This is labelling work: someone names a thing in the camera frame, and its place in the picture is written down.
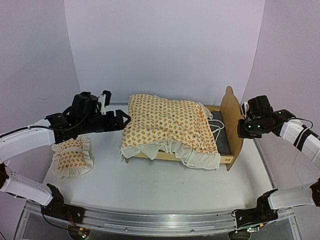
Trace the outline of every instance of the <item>white backdrop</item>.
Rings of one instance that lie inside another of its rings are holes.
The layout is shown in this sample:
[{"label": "white backdrop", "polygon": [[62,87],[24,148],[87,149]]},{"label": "white backdrop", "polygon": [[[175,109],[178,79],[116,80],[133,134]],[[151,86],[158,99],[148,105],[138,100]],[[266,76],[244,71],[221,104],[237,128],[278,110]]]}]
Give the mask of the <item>white backdrop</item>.
[{"label": "white backdrop", "polygon": [[82,91],[112,102],[149,93],[219,105],[244,94],[264,0],[65,0]]}]

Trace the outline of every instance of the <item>white table surface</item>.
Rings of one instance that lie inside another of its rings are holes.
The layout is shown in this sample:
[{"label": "white table surface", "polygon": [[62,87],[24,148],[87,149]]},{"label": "white table surface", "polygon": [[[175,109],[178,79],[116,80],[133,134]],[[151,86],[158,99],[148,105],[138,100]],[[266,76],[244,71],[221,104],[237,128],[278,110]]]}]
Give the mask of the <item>white table surface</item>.
[{"label": "white table surface", "polygon": [[[124,105],[111,105],[109,110]],[[66,203],[105,210],[133,212],[224,212],[252,208],[257,198],[272,189],[266,169],[251,139],[227,172],[191,169],[181,162],[120,159],[122,131],[91,133],[93,170],[74,178],[58,179],[50,166],[44,183],[59,188]]]}]

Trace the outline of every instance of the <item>wooden headboard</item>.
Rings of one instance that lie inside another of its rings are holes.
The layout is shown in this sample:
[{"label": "wooden headboard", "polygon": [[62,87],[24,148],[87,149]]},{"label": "wooden headboard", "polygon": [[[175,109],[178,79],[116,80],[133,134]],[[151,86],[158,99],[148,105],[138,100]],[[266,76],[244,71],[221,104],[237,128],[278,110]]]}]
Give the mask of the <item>wooden headboard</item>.
[{"label": "wooden headboard", "polygon": [[244,119],[244,117],[241,114],[239,101],[234,95],[231,86],[226,87],[225,95],[221,101],[220,112],[225,125],[225,134],[230,152],[234,156],[232,162],[226,165],[226,169],[229,171],[239,156],[244,143],[243,138],[238,137],[238,120]]}]

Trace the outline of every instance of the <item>white wall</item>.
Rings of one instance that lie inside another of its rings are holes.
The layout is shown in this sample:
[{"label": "white wall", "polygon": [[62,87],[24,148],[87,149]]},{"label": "white wall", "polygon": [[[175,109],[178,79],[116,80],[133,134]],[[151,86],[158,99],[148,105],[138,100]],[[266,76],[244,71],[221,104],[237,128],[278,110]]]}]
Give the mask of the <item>white wall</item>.
[{"label": "white wall", "polygon": [[[256,57],[243,100],[267,95],[274,110],[312,120],[320,134],[320,2],[266,0]],[[272,134],[258,141],[280,189],[315,182],[320,171]],[[295,209],[305,240],[320,239],[320,208]]]},{"label": "white wall", "polygon": [[83,91],[112,102],[149,93],[219,105],[241,99],[252,69],[264,0],[65,0]]},{"label": "white wall", "polygon": [[[80,91],[63,0],[1,1],[0,56],[0,133],[63,111]],[[49,146],[38,148],[9,166],[42,182],[52,153]],[[8,240],[24,203],[0,192],[0,230]]]}]

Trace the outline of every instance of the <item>wooden bed frame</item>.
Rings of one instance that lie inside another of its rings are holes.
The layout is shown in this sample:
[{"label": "wooden bed frame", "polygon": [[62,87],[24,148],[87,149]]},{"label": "wooden bed frame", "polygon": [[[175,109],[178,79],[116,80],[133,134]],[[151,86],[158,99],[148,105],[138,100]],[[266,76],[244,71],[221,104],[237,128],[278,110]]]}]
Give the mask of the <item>wooden bed frame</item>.
[{"label": "wooden bed frame", "polygon": [[[220,163],[226,164],[226,169],[227,171],[229,171],[232,165],[235,163],[237,157],[239,156],[244,142],[242,138],[238,137],[238,120],[244,119],[241,114],[239,101],[234,95],[232,87],[228,86],[225,90],[225,95],[223,96],[220,106],[206,107],[210,110],[210,112],[219,111],[221,113],[222,121],[225,125],[225,134],[231,155],[221,155]],[[148,159],[148,157],[142,152],[134,157]],[[174,153],[166,153],[162,151],[159,151],[155,159],[181,162],[180,159],[175,157]]]}]

